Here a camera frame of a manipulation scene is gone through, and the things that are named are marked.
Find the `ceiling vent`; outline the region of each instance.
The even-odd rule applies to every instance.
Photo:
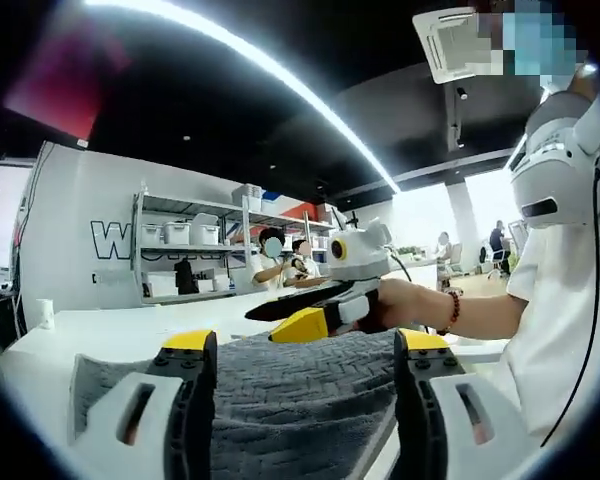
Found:
[[[434,82],[502,74],[502,50],[492,51],[490,38],[478,35],[478,16],[473,8],[421,13],[413,17],[413,25]]]

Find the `shelf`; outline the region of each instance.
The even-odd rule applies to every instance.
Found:
[[[263,225],[267,227],[296,228],[298,230],[304,229],[304,220],[300,218],[270,215],[260,212],[249,212],[249,222],[254,225]],[[333,230],[335,227],[326,223],[309,221],[309,228],[311,231],[325,233],[329,230]]]
[[[244,253],[244,245],[158,245],[140,247],[143,252],[152,253]],[[252,251],[257,251],[256,247],[251,247]]]
[[[208,213],[219,218],[224,217],[227,220],[242,221],[242,207],[204,200],[183,200],[145,195],[142,211],[148,214],[176,215],[186,218],[193,218],[199,213]]]
[[[189,295],[167,295],[164,297],[143,297],[142,303],[147,305],[173,305],[176,303],[200,302],[214,298],[233,297],[235,291],[191,293]]]

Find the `floor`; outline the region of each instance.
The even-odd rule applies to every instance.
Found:
[[[506,280],[495,277],[487,279],[486,274],[452,278],[451,286],[461,288],[466,297],[492,297],[507,291]]]

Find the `window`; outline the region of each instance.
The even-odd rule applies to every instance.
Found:
[[[456,221],[444,184],[410,190],[393,197],[393,243],[396,247],[431,248],[441,232],[458,241]]]
[[[498,220],[504,222],[507,229],[505,234],[510,235],[508,225],[520,220],[522,216],[513,196],[509,172],[495,170],[467,177],[465,181],[473,204],[480,239],[489,237]]]

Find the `metal shelving unit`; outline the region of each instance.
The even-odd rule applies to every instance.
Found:
[[[204,258],[223,260],[227,272],[229,270],[229,256],[244,256],[245,260],[258,251],[257,246],[251,243],[252,226],[277,227],[285,231],[303,232],[305,238],[310,238],[311,231],[322,235],[333,230],[332,225],[314,222],[308,219],[304,213],[303,219],[285,217],[282,215],[268,215],[261,212],[249,211],[246,197],[243,197],[242,207],[235,205],[208,202],[204,200],[182,199],[174,197],[163,197],[140,192],[134,196],[132,208],[133,222],[131,225],[131,270],[134,272],[136,285],[142,302],[145,304],[173,304],[191,301],[208,300],[235,295],[234,292],[208,292],[191,295],[171,295],[157,298],[143,297],[142,293],[142,254],[191,254]],[[227,235],[228,223],[241,223],[244,231],[244,245],[141,245],[140,227],[143,224],[144,215],[157,215],[163,217],[176,217],[180,219],[193,219],[199,213],[207,213],[218,217],[220,222],[220,235]],[[324,253],[324,248],[312,249],[314,253]]]

